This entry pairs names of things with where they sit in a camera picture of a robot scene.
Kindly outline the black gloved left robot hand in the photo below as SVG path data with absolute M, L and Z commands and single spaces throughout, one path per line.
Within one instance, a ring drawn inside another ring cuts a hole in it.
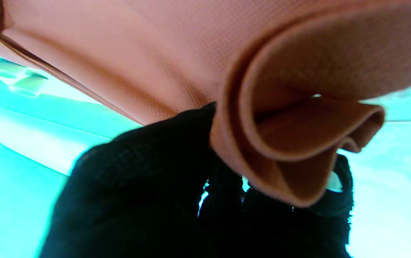
M 127 131 L 78 158 L 40 258 L 349 258 L 353 179 L 300 209 L 243 190 L 209 145 L 215 103 Z

